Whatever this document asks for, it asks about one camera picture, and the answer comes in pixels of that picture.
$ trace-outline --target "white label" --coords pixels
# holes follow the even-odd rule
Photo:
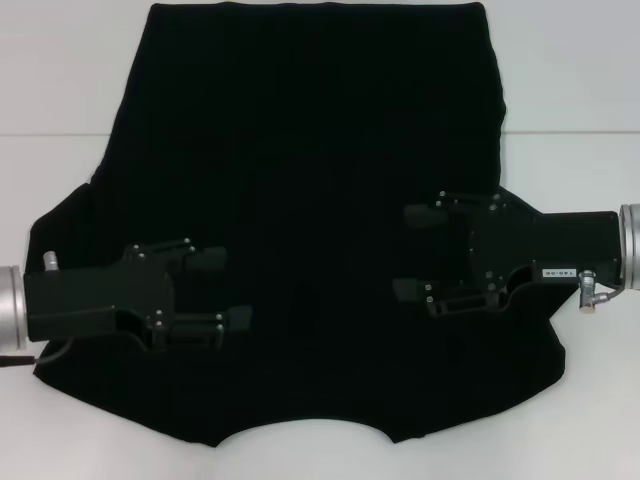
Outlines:
[[[575,268],[543,268],[542,278],[570,278],[577,277]]]

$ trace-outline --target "white table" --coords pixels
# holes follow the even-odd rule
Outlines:
[[[100,161],[150,3],[0,3],[0,264],[24,263],[30,225]],[[640,4],[485,5],[509,108],[503,185],[546,212],[640,202]],[[640,478],[635,293],[595,316],[580,315],[575,298],[557,313],[567,347],[557,385],[501,415],[398,445],[361,425],[305,421],[211,449],[69,398],[30,368],[1,370],[0,477]]]

